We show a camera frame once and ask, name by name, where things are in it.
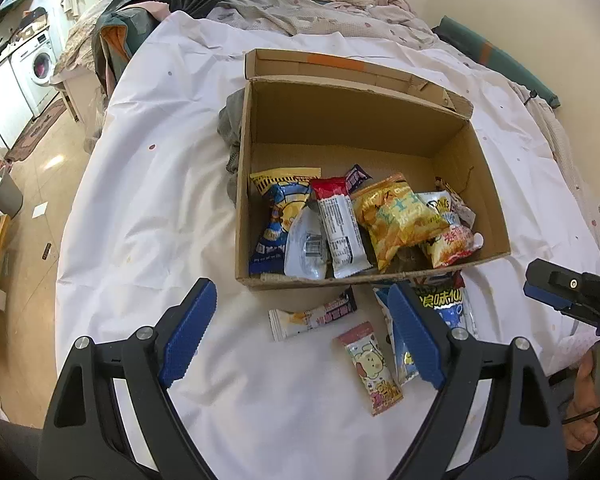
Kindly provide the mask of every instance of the blue gripper pad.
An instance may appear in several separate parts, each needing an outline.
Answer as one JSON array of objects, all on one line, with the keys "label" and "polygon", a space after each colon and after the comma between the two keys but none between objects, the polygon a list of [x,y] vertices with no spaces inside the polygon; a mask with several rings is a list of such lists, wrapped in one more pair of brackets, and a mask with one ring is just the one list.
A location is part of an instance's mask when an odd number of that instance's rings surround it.
[{"label": "blue gripper pad", "polygon": [[169,388],[173,381],[184,377],[216,311],[217,300],[218,293],[212,281],[207,282],[202,291],[193,298],[187,313],[165,345],[164,362],[158,375],[163,387]]},{"label": "blue gripper pad", "polygon": [[438,346],[398,285],[392,285],[389,289],[387,308],[394,318],[394,328],[398,329],[405,341],[420,376],[439,390],[446,377],[440,366]]},{"label": "blue gripper pad", "polygon": [[555,294],[547,292],[546,290],[537,286],[533,286],[529,282],[525,282],[525,286],[522,290],[524,291],[526,297],[552,306],[555,310],[564,310],[573,304],[571,301],[560,296],[556,296]]}]

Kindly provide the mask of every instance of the brown rug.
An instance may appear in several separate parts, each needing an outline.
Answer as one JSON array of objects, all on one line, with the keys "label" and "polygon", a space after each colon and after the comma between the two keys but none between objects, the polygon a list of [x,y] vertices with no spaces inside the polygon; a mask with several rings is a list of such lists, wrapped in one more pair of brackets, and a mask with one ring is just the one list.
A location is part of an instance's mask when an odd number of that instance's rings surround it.
[{"label": "brown rug", "polygon": [[58,117],[60,117],[65,110],[66,106],[62,99],[53,101],[45,108],[45,111],[42,112],[37,119],[27,124],[18,137],[18,140],[16,140],[16,143],[13,145],[13,148],[7,152],[7,155],[4,158],[16,162],[18,160],[24,160],[31,155],[31,152],[33,152],[33,149],[38,145],[40,139],[45,136],[52,124],[58,120]]}]

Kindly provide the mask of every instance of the washing machine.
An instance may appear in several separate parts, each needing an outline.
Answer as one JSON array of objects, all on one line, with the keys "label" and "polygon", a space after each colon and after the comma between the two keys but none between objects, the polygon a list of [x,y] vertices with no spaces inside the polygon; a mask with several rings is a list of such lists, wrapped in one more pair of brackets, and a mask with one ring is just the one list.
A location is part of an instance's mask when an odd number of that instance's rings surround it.
[{"label": "washing machine", "polygon": [[48,29],[19,46],[11,53],[10,61],[33,117],[38,117],[58,94],[58,90],[49,84],[56,65],[56,55]]}]

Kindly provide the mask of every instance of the trash can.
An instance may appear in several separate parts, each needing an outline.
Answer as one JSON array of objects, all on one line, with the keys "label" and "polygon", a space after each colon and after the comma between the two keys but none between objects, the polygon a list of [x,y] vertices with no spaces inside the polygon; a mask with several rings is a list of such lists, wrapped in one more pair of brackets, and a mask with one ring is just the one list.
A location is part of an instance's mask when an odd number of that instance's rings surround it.
[{"label": "trash can", "polygon": [[14,218],[22,208],[22,193],[7,173],[7,168],[0,170],[0,211]]}]

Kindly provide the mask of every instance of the white tablecloth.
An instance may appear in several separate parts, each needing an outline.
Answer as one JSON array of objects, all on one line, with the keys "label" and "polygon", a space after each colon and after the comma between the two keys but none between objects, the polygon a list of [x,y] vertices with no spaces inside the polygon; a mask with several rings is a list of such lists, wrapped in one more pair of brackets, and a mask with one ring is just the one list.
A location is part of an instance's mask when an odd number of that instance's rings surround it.
[{"label": "white tablecloth", "polygon": [[[289,38],[175,12],[120,80],[65,227],[56,291],[58,369],[78,336],[127,338],[179,304],[205,276],[218,286],[218,310],[170,394],[218,478],[386,478],[435,391],[416,379],[398,405],[370,415],[355,368],[332,341],[365,319],[384,332],[370,288],[354,288],[357,313],[275,343],[269,308],[304,310],[340,289],[251,292],[234,280],[235,209],[225,191],[228,150],[216,127],[227,96],[244,85],[244,53],[256,47],[369,60],[469,98],[512,247],[509,258],[464,272],[480,338],[509,343],[526,336],[547,372],[588,348],[590,331],[570,336],[572,320],[522,293],[532,259],[600,273],[600,254],[546,141],[503,76],[472,71],[442,50],[340,34]],[[118,386],[136,457],[151,463],[124,384]],[[485,402],[481,388],[474,415]],[[479,423],[479,416],[470,417],[456,463],[469,456]]]}]

